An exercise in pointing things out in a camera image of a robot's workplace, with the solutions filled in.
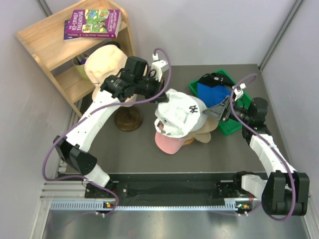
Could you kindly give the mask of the black cap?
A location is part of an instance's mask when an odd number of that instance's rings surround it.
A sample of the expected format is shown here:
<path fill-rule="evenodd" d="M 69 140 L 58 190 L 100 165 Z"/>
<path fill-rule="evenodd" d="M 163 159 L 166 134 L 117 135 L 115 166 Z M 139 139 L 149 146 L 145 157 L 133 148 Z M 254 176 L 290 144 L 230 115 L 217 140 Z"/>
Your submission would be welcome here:
<path fill-rule="evenodd" d="M 227 75 L 220 73 L 205 74 L 198 80 L 198 83 L 212 88 L 216 86 L 227 86 L 232 88 L 235 85 Z"/>

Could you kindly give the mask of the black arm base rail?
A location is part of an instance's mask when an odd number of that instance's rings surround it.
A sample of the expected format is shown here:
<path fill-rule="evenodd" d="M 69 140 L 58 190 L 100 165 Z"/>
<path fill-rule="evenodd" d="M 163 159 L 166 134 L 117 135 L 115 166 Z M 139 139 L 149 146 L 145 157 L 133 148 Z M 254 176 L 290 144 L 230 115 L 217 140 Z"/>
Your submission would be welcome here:
<path fill-rule="evenodd" d="M 236 172 L 114 173 L 110 189 L 124 207 L 217 206 L 231 198 L 256 200 L 239 189 L 239 176 Z"/>

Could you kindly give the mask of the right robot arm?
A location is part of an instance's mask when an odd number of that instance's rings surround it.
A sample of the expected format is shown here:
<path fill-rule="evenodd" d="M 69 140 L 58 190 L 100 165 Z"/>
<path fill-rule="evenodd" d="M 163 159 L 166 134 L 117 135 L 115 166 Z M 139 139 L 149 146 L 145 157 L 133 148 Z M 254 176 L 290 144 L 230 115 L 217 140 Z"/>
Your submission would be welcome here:
<path fill-rule="evenodd" d="M 236 174 L 233 192 L 238 197 L 248 193 L 261 201 L 267 215 L 304 216 L 307 213 L 310 179 L 298 172 L 282 156 L 265 124 L 268 102 L 254 98 L 249 107 L 231 104 L 226 97 L 220 104 L 207 108 L 203 113 L 221 121 L 229 119 L 242 124 L 242 136 L 262 163 L 267 179 L 255 173 Z"/>

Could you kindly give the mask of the tan baseball cap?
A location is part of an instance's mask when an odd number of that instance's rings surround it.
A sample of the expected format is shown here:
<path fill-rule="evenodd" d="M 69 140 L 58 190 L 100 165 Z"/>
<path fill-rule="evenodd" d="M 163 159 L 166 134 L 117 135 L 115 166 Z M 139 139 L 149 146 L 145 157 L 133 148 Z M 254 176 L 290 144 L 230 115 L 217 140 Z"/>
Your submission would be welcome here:
<path fill-rule="evenodd" d="M 209 143 L 211 141 L 211 133 L 205 132 L 205 133 L 195 133 L 193 136 L 197 141 L 202 143 Z"/>

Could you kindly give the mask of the pink baseball cap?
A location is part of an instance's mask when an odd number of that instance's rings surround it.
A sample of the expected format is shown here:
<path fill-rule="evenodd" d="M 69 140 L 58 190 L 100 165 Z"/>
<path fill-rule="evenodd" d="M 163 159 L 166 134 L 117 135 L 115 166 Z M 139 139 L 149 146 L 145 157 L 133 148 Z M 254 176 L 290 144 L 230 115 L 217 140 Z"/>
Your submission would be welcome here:
<path fill-rule="evenodd" d="M 159 132 L 155 134 L 155 142 L 157 147 L 166 154 L 175 154 L 177 153 L 188 138 L 172 138 L 165 136 Z"/>

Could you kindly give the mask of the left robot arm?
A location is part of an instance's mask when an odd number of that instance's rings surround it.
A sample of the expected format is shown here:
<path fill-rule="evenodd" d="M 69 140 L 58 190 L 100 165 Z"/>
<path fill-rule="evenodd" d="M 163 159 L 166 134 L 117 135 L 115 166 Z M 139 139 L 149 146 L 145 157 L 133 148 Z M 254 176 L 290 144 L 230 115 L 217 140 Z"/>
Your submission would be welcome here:
<path fill-rule="evenodd" d="M 169 63 L 160 60 L 157 54 L 153 55 L 153 60 L 151 71 L 145 75 L 147 61 L 136 56 L 128 57 L 124 68 L 104 80 L 95 100 L 80 119 L 80 123 L 64 137 L 56 137 L 54 140 L 59 157 L 86 180 L 97 184 L 95 190 L 101 197 L 109 197 L 113 185 L 110 183 L 110 176 L 88 152 L 100 129 L 133 95 L 144 96 L 146 102 L 168 101 L 163 90 L 162 74 L 169 69 Z"/>

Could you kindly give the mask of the white cap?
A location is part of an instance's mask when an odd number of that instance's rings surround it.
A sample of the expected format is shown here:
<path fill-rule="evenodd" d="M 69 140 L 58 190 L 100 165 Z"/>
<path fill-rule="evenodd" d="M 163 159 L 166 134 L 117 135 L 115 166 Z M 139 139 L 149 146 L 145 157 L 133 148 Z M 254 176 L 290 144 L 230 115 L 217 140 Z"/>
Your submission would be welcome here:
<path fill-rule="evenodd" d="M 207 109 L 205 103 L 197 97 L 169 89 L 166 92 L 167 103 L 159 103 L 155 111 L 154 125 L 158 133 L 170 138 L 182 138 L 205 124 Z"/>

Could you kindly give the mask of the cream bucket hat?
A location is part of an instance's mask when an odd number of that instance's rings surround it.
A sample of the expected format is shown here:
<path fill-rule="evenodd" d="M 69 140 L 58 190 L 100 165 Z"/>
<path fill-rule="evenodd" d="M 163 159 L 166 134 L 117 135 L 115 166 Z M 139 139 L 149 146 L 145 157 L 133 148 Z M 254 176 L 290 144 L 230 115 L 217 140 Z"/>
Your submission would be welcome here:
<path fill-rule="evenodd" d="M 117 75 L 124 68 L 126 54 L 116 45 L 105 45 L 95 50 L 86 60 L 84 70 L 95 89 L 92 100 L 95 100 L 104 80 L 110 75 Z"/>

